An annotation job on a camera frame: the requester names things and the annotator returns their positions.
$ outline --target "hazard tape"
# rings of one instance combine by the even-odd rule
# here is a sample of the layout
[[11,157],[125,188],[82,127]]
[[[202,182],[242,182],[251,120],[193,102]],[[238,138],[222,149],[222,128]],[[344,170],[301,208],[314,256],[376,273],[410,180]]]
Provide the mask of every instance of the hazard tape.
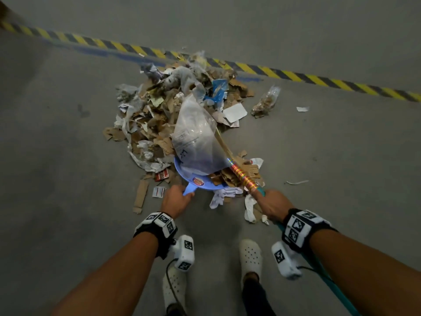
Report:
[[[41,28],[34,28],[23,26],[20,24],[9,23],[1,21],[1,27],[9,32],[25,34],[28,36],[37,36],[48,40],[57,40],[61,42],[78,43],[80,45],[97,47],[108,50],[116,50],[119,52],[140,54],[142,56],[152,56],[155,58],[165,58],[175,61],[185,61],[188,54],[175,51],[162,51],[151,47],[131,45],[127,43],[108,41],[103,39],[95,39],[88,36],[81,36],[75,33],[64,33],[57,31],[49,31]],[[332,79],[330,77],[320,77],[312,74],[297,73],[277,68],[269,68],[266,66],[245,64],[239,62],[231,62],[218,60],[216,58],[206,58],[208,66],[234,69],[236,71],[243,71],[249,74],[265,75],[274,79],[286,79],[294,82],[304,82],[309,84],[316,84],[328,88],[342,89],[351,92],[365,93],[370,95],[384,96],[393,99],[421,102],[421,95],[408,92],[405,90],[395,90],[392,88],[384,88],[375,85],[368,85],[362,83],[355,83],[344,81],[341,79]]]

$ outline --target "black wristband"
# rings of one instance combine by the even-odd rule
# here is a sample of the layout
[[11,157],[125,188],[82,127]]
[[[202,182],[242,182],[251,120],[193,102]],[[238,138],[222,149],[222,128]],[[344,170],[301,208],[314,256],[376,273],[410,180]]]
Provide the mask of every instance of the black wristband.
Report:
[[170,246],[174,245],[173,236],[176,234],[176,227],[172,218],[165,213],[150,214],[139,226],[136,227],[133,237],[142,232],[149,232],[158,239],[158,250],[155,257],[163,260],[167,257]]
[[309,241],[311,236],[318,230],[334,230],[337,232],[328,221],[317,214],[296,208],[291,208],[288,211],[288,215],[283,220],[282,225],[285,227],[282,240],[298,253],[311,251]]

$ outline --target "foot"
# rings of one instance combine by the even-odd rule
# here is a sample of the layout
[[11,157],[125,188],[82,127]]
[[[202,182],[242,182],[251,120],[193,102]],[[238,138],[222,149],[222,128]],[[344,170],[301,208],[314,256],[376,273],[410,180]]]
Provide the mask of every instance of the foot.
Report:
[[239,243],[239,260],[241,263],[241,288],[247,278],[260,282],[263,257],[259,245],[251,239]]
[[[168,276],[178,301],[181,303],[184,310],[186,310],[186,273],[179,271],[175,267],[171,267],[168,270]],[[176,298],[171,291],[170,284],[168,283],[167,275],[164,275],[164,279],[162,280],[162,290],[164,292],[165,309],[167,310],[170,305],[177,303]]]

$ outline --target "forearm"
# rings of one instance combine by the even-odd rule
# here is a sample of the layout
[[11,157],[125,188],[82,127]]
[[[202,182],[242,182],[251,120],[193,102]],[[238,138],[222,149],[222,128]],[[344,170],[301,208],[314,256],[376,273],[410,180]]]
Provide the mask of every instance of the forearm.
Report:
[[74,288],[53,315],[131,315],[158,249],[158,239],[143,232]]
[[421,315],[421,273],[332,230],[310,247],[329,275],[364,315]]

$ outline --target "dark pants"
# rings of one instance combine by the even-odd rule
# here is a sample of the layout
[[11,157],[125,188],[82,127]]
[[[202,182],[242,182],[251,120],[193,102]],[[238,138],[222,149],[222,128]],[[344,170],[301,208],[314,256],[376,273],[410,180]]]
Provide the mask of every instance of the dark pants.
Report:
[[[247,316],[276,316],[266,298],[266,292],[260,283],[248,278],[244,282],[243,303]],[[176,305],[170,306],[167,316],[183,316],[183,313]]]

